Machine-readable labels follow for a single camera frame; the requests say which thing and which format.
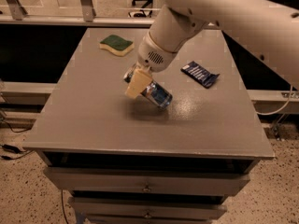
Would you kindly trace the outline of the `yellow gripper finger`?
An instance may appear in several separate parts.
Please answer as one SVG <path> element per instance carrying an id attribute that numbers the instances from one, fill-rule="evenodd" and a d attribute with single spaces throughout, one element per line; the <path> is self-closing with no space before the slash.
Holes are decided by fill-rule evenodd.
<path id="1" fill-rule="evenodd" d="M 148 68 L 131 67 L 124 76 L 128 83 L 125 95 L 135 99 L 153 80 L 152 74 Z"/>

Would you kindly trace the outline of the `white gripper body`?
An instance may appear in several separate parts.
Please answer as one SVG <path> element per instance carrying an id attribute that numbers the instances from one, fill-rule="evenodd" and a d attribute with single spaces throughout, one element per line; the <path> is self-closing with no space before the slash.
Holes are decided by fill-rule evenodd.
<path id="1" fill-rule="evenodd" d="M 175 52 L 160 48 L 151 38 L 150 33 L 143 37 L 137 53 L 137 66 L 149 69 L 151 72 L 162 72 L 175 59 Z"/>

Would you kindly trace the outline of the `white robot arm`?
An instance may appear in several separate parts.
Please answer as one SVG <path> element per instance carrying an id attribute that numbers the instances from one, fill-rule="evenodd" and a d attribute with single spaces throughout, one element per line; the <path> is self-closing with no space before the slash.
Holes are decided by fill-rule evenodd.
<path id="1" fill-rule="evenodd" d="M 298 11 L 268 0 L 164 0 L 144 36 L 126 95 L 136 98 L 209 23 L 299 87 Z"/>

